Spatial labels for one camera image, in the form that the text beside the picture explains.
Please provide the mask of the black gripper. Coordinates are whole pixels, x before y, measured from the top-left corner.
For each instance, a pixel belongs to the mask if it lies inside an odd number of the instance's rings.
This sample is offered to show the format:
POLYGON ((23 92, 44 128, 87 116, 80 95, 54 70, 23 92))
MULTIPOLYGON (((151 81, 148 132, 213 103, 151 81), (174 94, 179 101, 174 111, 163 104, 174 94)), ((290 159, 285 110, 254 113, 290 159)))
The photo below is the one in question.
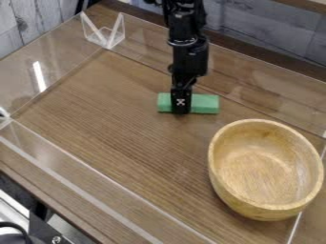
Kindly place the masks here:
POLYGON ((209 39, 170 39, 174 49, 174 61, 170 65, 173 75, 171 106, 173 113, 187 114, 191 111, 191 90, 199 77, 207 74, 209 39))

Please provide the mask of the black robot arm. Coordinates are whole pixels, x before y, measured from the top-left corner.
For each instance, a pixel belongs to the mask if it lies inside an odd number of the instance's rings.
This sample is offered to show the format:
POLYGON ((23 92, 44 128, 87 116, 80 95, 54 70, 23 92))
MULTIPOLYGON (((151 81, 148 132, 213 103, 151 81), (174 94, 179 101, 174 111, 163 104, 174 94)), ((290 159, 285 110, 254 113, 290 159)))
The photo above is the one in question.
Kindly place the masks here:
POLYGON ((167 43, 174 50, 173 113, 191 112, 193 86, 207 74, 209 39, 203 33, 206 11, 203 0, 147 0, 163 10, 169 28, 167 43))

